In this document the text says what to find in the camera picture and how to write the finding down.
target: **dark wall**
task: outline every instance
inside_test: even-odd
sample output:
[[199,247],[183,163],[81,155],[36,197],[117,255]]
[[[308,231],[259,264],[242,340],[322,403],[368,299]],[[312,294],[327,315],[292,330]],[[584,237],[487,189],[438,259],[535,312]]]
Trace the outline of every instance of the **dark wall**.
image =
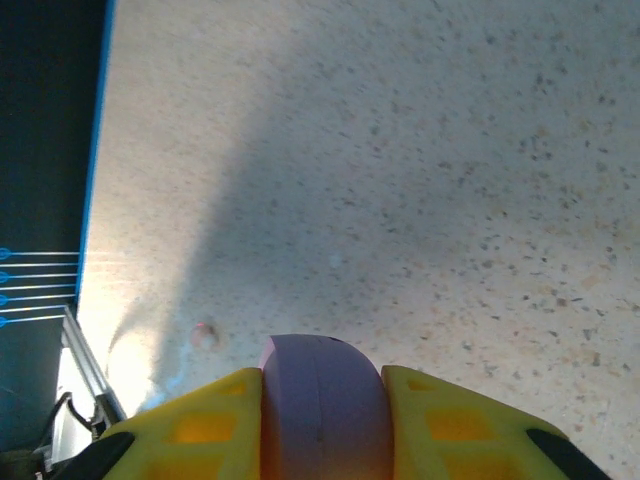
[[37,442],[55,401],[62,321],[18,320],[74,300],[106,3],[0,0],[0,450]]

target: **black rubber part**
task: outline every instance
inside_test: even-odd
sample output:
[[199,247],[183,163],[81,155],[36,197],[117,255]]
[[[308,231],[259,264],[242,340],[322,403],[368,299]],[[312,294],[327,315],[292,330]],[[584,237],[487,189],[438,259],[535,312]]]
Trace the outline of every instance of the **black rubber part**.
[[120,432],[85,448],[52,480],[102,480],[133,444],[135,435]]
[[537,428],[527,430],[527,435],[569,480],[611,480],[566,438]]

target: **speckled floor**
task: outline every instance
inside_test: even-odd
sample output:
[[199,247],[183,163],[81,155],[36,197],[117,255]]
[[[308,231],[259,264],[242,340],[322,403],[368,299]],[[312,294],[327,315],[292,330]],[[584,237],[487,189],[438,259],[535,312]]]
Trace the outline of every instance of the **speckled floor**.
[[129,413],[328,334],[640,478],[638,132],[638,2],[121,0],[81,321]]

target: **cable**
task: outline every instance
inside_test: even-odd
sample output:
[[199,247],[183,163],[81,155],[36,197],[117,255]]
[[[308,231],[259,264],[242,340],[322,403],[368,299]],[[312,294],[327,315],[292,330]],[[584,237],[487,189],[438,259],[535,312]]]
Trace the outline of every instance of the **cable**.
[[53,428],[53,423],[55,422],[56,417],[58,416],[58,412],[60,411],[60,409],[65,403],[67,404],[67,408],[69,409],[69,412],[71,412],[71,415],[73,416],[73,418],[75,418],[78,421],[78,423],[80,423],[84,428],[86,428],[90,432],[92,431],[91,423],[87,421],[82,415],[80,415],[76,410],[76,408],[74,407],[73,401],[71,400],[71,392],[64,392],[60,396],[58,401],[55,403],[55,405],[53,406],[53,409],[51,410],[51,413],[47,417],[47,421],[45,422],[44,429],[42,430],[42,434],[40,435],[40,442],[38,443],[36,450],[38,448],[44,447],[47,444],[47,440],[51,435],[51,429]]

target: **yellow plastic part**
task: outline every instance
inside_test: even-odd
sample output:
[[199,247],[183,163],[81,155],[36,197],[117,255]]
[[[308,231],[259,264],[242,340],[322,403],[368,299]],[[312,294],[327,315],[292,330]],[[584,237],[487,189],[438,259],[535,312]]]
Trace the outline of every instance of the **yellow plastic part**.
[[393,480],[566,480],[529,439],[553,425],[406,367],[385,366],[394,426]]
[[136,439],[105,480],[259,480],[261,397],[245,368],[114,425]]

